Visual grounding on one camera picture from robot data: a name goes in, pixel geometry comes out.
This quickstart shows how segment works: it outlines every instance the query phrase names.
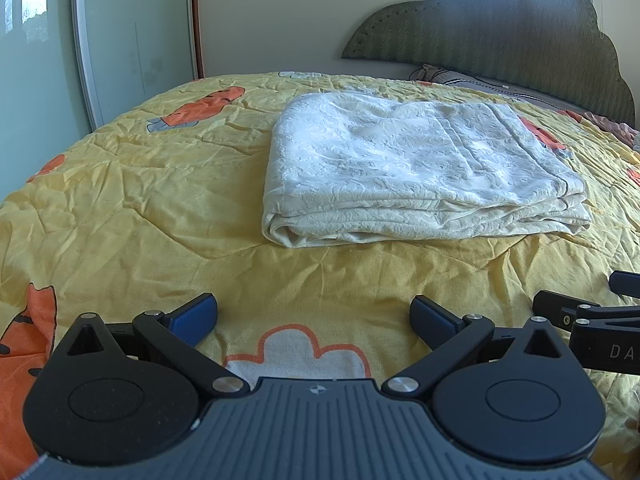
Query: headboard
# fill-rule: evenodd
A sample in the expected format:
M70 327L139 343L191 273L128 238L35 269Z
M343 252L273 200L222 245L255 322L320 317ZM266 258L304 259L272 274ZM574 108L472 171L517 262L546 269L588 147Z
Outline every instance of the headboard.
M367 18L350 59L432 64L498 79L635 125L631 91L589 0L424 0Z

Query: silver bolt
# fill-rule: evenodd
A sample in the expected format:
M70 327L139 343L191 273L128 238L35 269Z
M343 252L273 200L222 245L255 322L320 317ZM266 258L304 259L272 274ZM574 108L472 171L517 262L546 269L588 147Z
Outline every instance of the silver bolt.
M244 381L237 377L218 377L211 383L213 389L221 394L234 394L242 390L244 387Z
M420 383L411 377L393 377L386 382L386 385L399 394L410 394L420 387Z

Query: blanket fold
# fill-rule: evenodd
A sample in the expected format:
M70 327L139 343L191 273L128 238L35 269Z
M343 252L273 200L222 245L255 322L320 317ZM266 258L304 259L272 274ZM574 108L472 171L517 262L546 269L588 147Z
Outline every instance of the blanket fold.
M585 199L508 105L313 93L274 126L262 232L289 248L577 234Z

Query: brown wooden trim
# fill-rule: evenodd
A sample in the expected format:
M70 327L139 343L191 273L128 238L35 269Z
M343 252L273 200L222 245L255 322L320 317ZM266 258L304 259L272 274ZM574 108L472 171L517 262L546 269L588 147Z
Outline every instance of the brown wooden trim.
M193 43L196 51L196 69L198 70L198 79L204 77L204 68L202 65L202 46L200 44L200 14L198 12L198 0L191 0L191 12L193 14Z

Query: yellow bedspread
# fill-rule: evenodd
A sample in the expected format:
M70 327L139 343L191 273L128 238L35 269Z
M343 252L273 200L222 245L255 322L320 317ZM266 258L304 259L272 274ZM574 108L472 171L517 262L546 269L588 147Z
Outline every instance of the yellow bedspread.
M408 323L416 294L497 326L526 322L541 289L633 303L609 292L607 277L640 272L640 156L586 120L529 104L510 102L574 152L567 164L586 180L594 217L587 232L297 250L265 240L262 193L279 112L304 92L345 89L505 102L417 82L277 73L208 78L156 96L77 142L0 207L0 328L25 309L30 283L53 287L55 341L82 312L126 322L212 292L218 325L199 349L218 362L256 374L267 363L271 372L280 365L268 361L284 359L287 345L308 344L300 376L322 372L332 355L338 373L380 382L428 351ZM287 330L295 337L273 338ZM640 462L640 381L591 377L608 413L594 460L630 478Z

